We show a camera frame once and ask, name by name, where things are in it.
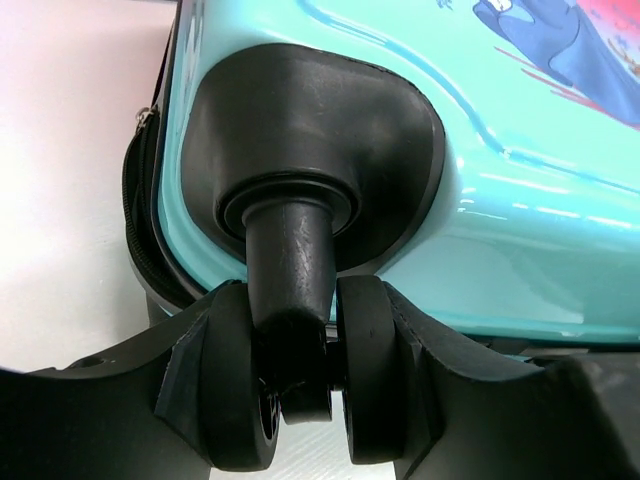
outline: caster wheel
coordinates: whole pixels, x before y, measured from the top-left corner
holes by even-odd
[[[155,327],[159,323],[164,322],[169,317],[169,314],[165,312],[160,305],[153,301],[153,299],[147,295],[147,314],[149,315],[149,326]]]
[[[355,465],[396,460],[404,447],[402,371],[391,304],[375,276],[338,280],[345,423]]]
[[[255,472],[271,465],[280,405],[265,382],[246,285],[223,287],[207,323],[200,412],[209,457],[219,470]]]

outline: blue cartoon character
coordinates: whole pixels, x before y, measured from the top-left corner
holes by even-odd
[[[473,11],[538,70],[581,92],[593,104],[587,106],[640,126],[640,78],[619,60],[629,63],[629,55],[604,41],[579,5],[563,0],[481,0]],[[578,101],[568,88],[559,86],[562,96]]]

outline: white surface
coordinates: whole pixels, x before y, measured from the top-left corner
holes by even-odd
[[[146,327],[127,259],[122,158],[173,6],[0,0],[0,365],[65,367]],[[284,427],[272,468],[212,479],[391,479],[331,424]]]

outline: cartoon print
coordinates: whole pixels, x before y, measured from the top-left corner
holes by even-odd
[[[565,0],[480,0],[473,12],[531,63],[498,51],[554,80],[524,70],[554,94],[640,127],[640,67],[631,53],[640,45],[640,3],[633,2],[582,0],[591,17]]]

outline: glossy turquoise surface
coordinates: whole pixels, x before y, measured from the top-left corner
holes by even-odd
[[[238,50],[295,43],[396,72],[444,123],[448,156],[436,201],[383,279],[465,333],[640,343],[640,131],[530,65],[478,20],[475,4],[183,2],[159,205],[183,267],[207,288],[246,277],[193,224],[180,190],[198,83]],[[524,17],[516,6],[509,12]],[[633,116],[640,96],[627,86]]]

